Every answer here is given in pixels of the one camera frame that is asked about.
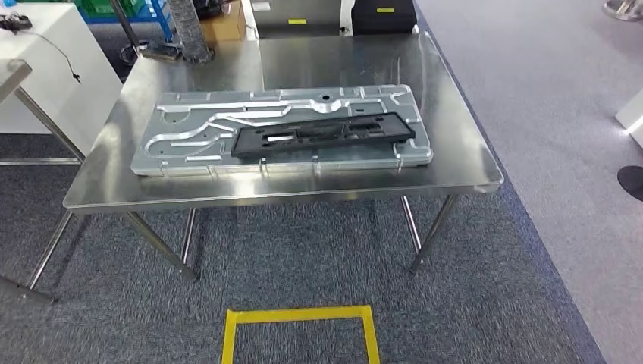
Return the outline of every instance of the white table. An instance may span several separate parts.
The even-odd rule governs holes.
[[[11,11],[28,16],[33,28],[17,35],[0,30],[0,58],[31,66],[22,88],[83,154],[89,153],[121,92],[118,76],[74,4],[18,4]],[[81,84],[56,47],[69,57]],[[0,133],[49,131],[11,95],[0,104]]]

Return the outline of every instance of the yellow floor marking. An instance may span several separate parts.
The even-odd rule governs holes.
[[[259,324],[269,322],[314,321],[335,319],[362,319],[364,339],[369,364],[379,364],[378,340],[371,306],[321,307],[315,309],[273,309],[268,311],[233,311],[229,309],[225,318],[225,331],[221,364],[232,364],[234,337],[237,324]]]

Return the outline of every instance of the machined aluminum plate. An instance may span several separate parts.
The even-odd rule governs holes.
[[[230,154],[242,127],[396,112],[416,132],[405,143],[285,152],[241,161]],[[427,165],[433,152],[406,85],[262,92],[165,93],[132,160],[145,176],[307,172]]]

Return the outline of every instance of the table top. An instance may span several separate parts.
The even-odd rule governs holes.
[[[400,170],[139,177],[130,162],[163,92],[407,84],[434,158]],[[63,205],[77,213],[247,206],[402,194],[489,193],[503,176],[431,38],[315,37],[223,42],[200,66],[141,58]]]
[[[31,67],[22,59],[0,59],[0,102],[19,87],[31,73]]]

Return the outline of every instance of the hole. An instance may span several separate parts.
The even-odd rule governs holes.
[[[364,123],[364,124],[354,124],[354,125],[349,125],[348,129],[350,131],[354,130],[381,130],[380,124],[375,124],[375,123]]]
[[[269,142],[278,142],[281,140],[291,140],[295,139],[295,134],[294,133],[279,133],[279,134],[272,134],[272,135],[264,135],[263,140],[267,140]]]

